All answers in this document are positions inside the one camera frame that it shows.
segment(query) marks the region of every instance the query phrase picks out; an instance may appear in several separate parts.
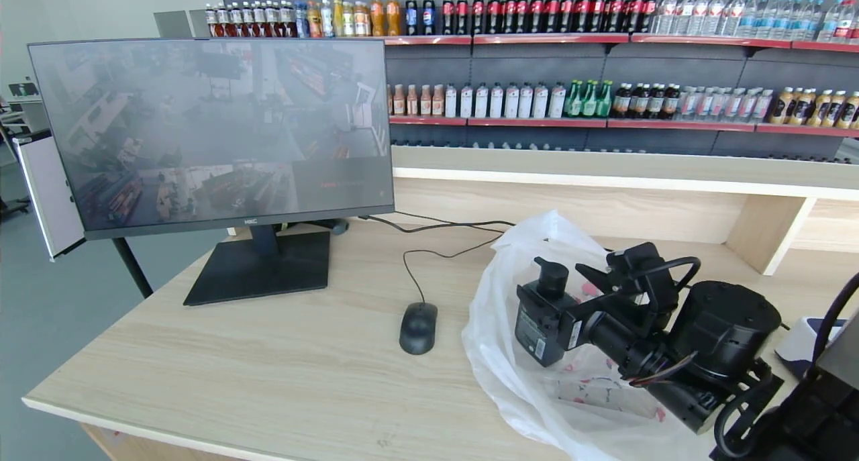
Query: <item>gray floor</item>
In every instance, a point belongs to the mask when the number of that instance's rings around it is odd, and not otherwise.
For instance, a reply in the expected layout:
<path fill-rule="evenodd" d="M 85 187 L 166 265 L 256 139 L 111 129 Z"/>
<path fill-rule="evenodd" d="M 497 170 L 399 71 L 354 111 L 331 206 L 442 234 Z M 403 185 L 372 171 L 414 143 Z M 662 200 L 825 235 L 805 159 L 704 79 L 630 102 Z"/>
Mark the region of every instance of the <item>gray floor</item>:
<path fill-rule="evenodd" d="M 0 195 L 27 195 L 17 164 L 0 168 Z M 224 236 L 217 229 L 129 244 L 158 288 Z M 49 262 L 34 213 L 4 220 L 0 255 L 0 459 L 107 461 L 76 423 L 28 409 L 21 397 L 137 305 L 137 287 L 108 240 Z"/>

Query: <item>computer monitor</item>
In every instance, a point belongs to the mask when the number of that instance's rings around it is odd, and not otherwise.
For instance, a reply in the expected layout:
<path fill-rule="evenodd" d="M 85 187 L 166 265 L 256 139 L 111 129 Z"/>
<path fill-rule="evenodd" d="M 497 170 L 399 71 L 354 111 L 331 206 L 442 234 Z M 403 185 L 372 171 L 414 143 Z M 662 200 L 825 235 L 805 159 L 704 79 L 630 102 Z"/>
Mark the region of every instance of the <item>computer monitor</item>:
<path fill-rule="evenodd" d="M 38 43 L 30 57 L 86 239 L 252 226 L 185 304 L 327 285 L 329 234 L 272 225 L 393 211 L 377 40 Z"/>

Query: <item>white wall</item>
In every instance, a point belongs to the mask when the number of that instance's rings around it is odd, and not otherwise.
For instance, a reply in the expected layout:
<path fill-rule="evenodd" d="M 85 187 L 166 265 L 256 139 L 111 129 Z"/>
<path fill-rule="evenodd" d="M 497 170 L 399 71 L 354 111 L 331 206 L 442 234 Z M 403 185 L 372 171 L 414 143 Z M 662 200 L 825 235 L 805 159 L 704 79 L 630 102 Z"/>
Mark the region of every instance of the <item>white wall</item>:
<path fill-rule="evenodd" d="M 221 0 L 0 0 L 3 51 L 0 84 L 32 75 L 27 44 L 99 38 L 158 36 L 159 11 L 203 8 Z"/>

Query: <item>orange bottle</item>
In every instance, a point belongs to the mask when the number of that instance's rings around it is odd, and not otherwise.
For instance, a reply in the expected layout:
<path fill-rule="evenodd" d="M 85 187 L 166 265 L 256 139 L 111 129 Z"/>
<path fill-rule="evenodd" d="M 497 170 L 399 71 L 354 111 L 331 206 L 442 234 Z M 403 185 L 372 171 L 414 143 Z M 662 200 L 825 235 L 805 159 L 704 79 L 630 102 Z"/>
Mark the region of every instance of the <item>orange bottle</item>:
<path fill-rule="evenodd" d="M 385 36 L 385 6 L 381 0 L 370 0 L 370 24 L 373 36 Z"/>
<path fill-rule="evenodd" d="M 387 0 L 387 33 L 390 36 L 399 36 L 399 2 Z"/>

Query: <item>black metal leg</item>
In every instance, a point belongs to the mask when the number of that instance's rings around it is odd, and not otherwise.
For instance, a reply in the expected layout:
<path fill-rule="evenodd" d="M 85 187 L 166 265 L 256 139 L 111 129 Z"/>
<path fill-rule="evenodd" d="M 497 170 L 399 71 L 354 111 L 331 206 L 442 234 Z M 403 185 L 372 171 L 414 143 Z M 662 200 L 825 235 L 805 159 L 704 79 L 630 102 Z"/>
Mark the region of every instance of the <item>black metal leg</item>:
<path fill-rule="evenodd" d="M 114 238 L 113 246 L 119 251 L 119 256 L 122 257 L 122 262 L 125 263 L 128 272 L 132 274 L 132 278 L 134 278 L 134 283 L 138 286 L 140 294 L 145 299 L 148 298 L 152 294 L 152 287 L 150 287 L 150 283 L 146 280 L 144 271 L 140 268 L 138 259 L 134 257 L 134 253 L 132 253 L 132 249 L 128 246 L 128 242 L 125 238 Z"/>

